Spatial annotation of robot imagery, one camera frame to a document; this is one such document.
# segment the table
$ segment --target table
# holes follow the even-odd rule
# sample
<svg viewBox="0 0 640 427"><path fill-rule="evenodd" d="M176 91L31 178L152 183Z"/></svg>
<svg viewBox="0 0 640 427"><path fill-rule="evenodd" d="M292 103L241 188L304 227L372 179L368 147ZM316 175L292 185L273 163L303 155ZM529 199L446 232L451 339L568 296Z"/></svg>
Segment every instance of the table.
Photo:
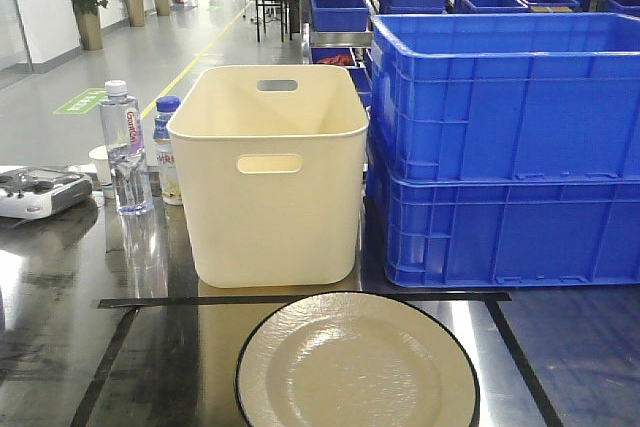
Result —
<svg viewBox="0 0 640 427"><path fill-rule="evenodd" d="M280 41L284 42L284 32L287 29L286 3L284 0L256 0L256 35L260 42L260 8L262 8L262 26L267 34L267 8L275 7L280 11Z"/></svg>
<svg viewBox="0 0 640 427"><path fill-rule="evenodd" d="M0 424L244 427L233 379L250 332L293 300L359 290L410 302L456 335L478 372L481 427L637 425L638 285L396 287L363 209L346 279L220 289L196 276L183 208L154 192L140 216L118 216L96 192L0 229Z"/></svg>

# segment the plant pot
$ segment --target plant pot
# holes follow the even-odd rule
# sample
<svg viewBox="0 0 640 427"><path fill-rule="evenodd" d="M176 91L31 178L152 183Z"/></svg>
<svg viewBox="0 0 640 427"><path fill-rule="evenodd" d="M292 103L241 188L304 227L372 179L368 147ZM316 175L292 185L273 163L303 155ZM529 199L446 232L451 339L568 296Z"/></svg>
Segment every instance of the plant pot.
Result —
<svg viewBox="0 0 640 427"><path fill-rule="evenodd" d="M144 27L144 1L125 0L131 27Z"/></svg>
<svg viewBox="0 0 640 427"><path fill-rule="evenodd" d="M156 3L156 12L158 15L169 15L171 11L169 0L154 0L154 2Z"/></svg>
<svg viewBox="0 0 640 427"><path fill-rule="evenodd" d="M84 50L102 50L102 30L100 29L100 13L76 14L76 23Z"/></svg>

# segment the cream plastic bin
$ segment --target cream plastic bin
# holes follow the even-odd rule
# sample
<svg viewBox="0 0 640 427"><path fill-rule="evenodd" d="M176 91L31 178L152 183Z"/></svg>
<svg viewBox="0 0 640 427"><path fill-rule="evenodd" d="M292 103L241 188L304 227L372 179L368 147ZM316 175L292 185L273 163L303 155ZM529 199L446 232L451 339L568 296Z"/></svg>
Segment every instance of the cream plastic bin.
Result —
<svg viewBox="0 0 640 427"><path fill-rule="evenodd" d="M346 277L367 126L341 67L203 72L168 124L198 276L217 287Z"/></svg>

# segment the plastic bottle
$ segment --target plastic bottle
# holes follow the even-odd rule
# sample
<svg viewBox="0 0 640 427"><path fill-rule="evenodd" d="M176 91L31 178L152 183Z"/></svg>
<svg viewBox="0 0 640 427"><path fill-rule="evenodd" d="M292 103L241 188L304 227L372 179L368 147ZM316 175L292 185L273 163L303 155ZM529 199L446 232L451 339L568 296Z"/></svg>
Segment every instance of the plastic bottle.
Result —
<svg viewBox="0 0 640 427"><path fill-rule="evenodd" d="M160 97L156 100L158 114L155 119L156 128L153 132L153 139L156 141L162 200L170 205L182 205L178 174L173 161L173 149L167 131L167 122L179 106L180 99L174 95Z"/></svg>
<svg viewBox="0 0 640 427"><path fill-rule="evenodd" d="M122 80L110 80L104 87L107 97L100 102L100 116L118 212L148 212L153 199L138 101L127 95Z"/></svg>

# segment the crate handle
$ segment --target crate handle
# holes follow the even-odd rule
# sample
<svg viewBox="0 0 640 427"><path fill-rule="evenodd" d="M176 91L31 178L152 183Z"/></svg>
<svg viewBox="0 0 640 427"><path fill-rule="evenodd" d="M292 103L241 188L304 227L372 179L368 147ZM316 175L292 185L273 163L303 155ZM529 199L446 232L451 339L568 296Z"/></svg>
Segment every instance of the crate handle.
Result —
<svg viewBox="0 0 640 427"><path fill-rule="evenodd" d="M297 154L241 155L236 167L243 174L295 174L302 170L302 157Z"/></svg>
<svg viewBox="0 0 640 427"><path fill-rule="evenodd" d="M590 179L617 179L619 178L618 175L612 173L612 172L589 172L586 174L586 176Z"/></svg>
<svg viewBox="0 0 640 427"><path fill-rule="evenodd" d="M534 179L544 179L544 174L516 174L517 180L534 180Z"/></svg>
<svg viewBox="0 0 640 427"><path fill-rule="evenodd" d="M264 79L258 81L260 92L293 92L298 90L298 82L292 79Z"/></svg>

